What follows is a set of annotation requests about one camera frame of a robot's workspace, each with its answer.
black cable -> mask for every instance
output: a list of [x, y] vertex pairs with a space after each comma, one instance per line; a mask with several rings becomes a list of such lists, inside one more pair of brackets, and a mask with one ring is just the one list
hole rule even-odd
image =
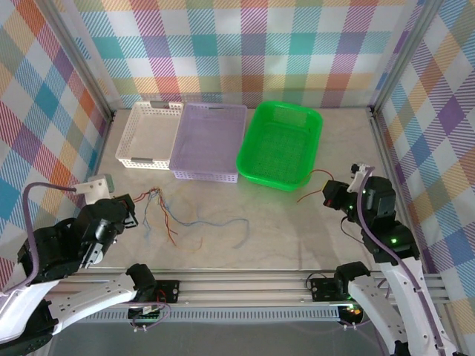
[[344, 217], [343, 219], [341, 219], [341, 222], [340, 222], [340, 229], [341, 229], [341, 232], [343, 232], [345, 235], [347, 235], [348, 237], [351, 237], [352, 239], [354, 239], [357, 243], [361, 243], [362, 245], [364, 245], [364, 243], [360, 240], [358, 240], [356, 237], [348, 234], [344, 229], [343, 229], [343, 221], [345, 220], [348, 220], [348, 217]]
[[328, 278], [326, 275], [324, 275], [324, 274], [321, 273], [321, 272], [313, 272], [313, 273], [309, 274], [309, 276], [308, 276], [307, 279], [305, 280], [305, 288], [307, 288], [309, 291], [312, 291], [312, 289], [309, 288], [309, 279], [310, 279], [311, 276], [313, 276], [314, 274], [320, 274], [323, 278]]

tabletop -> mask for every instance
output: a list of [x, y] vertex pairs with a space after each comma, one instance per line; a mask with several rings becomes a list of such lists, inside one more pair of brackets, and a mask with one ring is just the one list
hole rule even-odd
[[[336, 180], [351, 182], [356, 162], [376, 166], [382, 175], [366, 109], [317, 109], [323, 116], [315, 168]], [[323, 194], [313, 194], [329, 177], [315, 172], [310, 182], [293, 192], [249, 182], [204, 182], [176, 179], [171, 171], [125, 168], [115, 158], [130, 111], [120, 110], [111, 124], [99, 174], [111, 174], [113, 195], [139, 197], [152, 187], [163, 191], [169, 210], [168, 236], [158, 198], [136, 205], [139, 226], [126, 230], [95, 267], [127, 268], [146, 263], [149, 268], [334, 269], [353, 261], [374, 267], [364, 246], [340, 229], [344, 214], [325, 208]], [[248, 110], [247, 122], [254, 111]], [[361, 240], [356, 224], [344, 230]]]

plastic basket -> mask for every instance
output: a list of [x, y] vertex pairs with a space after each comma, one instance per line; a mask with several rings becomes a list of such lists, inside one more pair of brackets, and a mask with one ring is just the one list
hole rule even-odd
[[170, 159], [176, 178], [237, 182], [246, 114], [244, 105], [187, 103]]
[[182, 112], [181, 102], [136, 102], [116, 158], [127, 168], [168, 169]]
[[255, 111], [237, 156], [239, 173], [251, 182], [284, 191], [305, 185], [322, 126], [321, 115], [312, 109], [263, 102]]

purple basket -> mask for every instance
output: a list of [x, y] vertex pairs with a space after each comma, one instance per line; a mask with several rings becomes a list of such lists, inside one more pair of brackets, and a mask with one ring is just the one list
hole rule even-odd
[[170, 159], [175, 177], [236, 183], [246, 114], [244, 105], [187, 103]]

green basket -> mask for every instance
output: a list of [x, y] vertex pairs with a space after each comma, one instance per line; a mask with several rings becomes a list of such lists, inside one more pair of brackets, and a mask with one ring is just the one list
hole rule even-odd
[[237, 156], [237, 170], [251, 182], [283, 191], [306, 185], [322, 126], [321, 115], [312, 109], [261, 103]]

